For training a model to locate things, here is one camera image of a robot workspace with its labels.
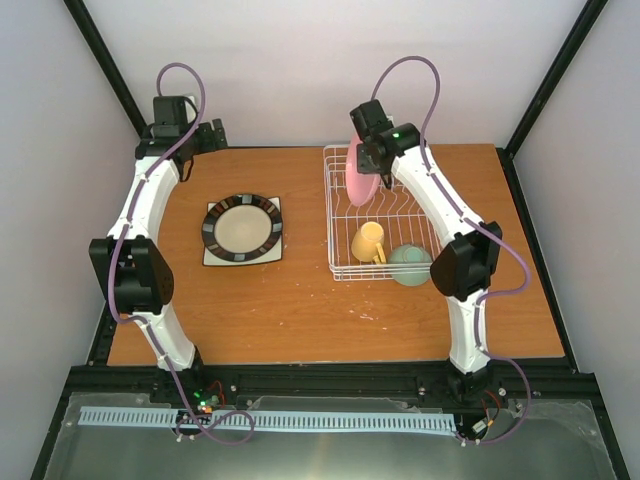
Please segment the mint green bowl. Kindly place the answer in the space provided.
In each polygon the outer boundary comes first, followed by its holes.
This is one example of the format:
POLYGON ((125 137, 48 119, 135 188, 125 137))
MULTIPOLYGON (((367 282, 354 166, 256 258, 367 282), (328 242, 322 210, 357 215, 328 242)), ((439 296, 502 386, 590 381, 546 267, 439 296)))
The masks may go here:
POLYGON ((421 286, 431 280, 431 262, 431 254, 413 244, 395 248, 388 257, 388 263, 392 265, 391 278, 407 287, 421 286))

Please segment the pink plate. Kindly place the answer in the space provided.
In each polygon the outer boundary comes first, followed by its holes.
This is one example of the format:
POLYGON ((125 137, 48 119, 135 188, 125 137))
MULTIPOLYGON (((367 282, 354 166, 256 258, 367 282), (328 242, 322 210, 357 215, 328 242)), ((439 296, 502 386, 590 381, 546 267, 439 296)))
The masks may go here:
POLYGON ((376 194, 380 182, 375 174, 361 174, 357 170, 359 137, 354 134, 350 140, 345 168, 345 185, 347 196, 351 204, 361 207, 368 203, 376 194))

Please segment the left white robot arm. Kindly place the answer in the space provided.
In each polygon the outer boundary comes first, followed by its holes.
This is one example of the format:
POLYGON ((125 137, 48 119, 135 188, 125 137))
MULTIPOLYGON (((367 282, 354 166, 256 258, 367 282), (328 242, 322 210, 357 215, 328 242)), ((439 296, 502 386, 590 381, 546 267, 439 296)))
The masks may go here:
POLYGON ((89 256, 112 318, 141 330, 158 367, 179 371, 174 392, 193 403, 206 395, 208 378, 192 368, 198 351, 172 305, 174 276, 158 236, 171 193, 188 179, 190 162, 226 141, 220 120, 203 121, 192 95, 157 96, 153 110, 154 120, 134 152, 134 177, 121 213, 105 237, 91 241, 89 256))

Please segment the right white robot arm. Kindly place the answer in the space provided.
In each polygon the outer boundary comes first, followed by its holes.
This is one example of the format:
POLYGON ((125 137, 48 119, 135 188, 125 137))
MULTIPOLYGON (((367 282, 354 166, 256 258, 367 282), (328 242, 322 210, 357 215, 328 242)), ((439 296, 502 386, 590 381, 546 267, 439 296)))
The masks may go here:
POLYGON ((377 100, 355 107, 350 118, 360 140, 357 171, 378 176, 386 188, 399 181, 435 230, 440 252, 430 277, 449 312, 447 383, 454 401, 469 401, 488 385, 484 299, 497 268, 502 230, 483 222, 464 202, 415 125, 394 125, 377 100))

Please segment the yellow mug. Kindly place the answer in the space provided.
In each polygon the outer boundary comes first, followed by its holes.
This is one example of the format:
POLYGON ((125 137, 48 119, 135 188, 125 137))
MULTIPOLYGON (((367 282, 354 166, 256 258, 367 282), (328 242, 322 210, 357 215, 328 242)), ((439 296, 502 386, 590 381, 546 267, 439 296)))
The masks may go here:
POLYGON ((374 221, 366 222, 353 236, 351 253, 360 262, 386 264, 384 239, 384 229, 379 223, 374 221))

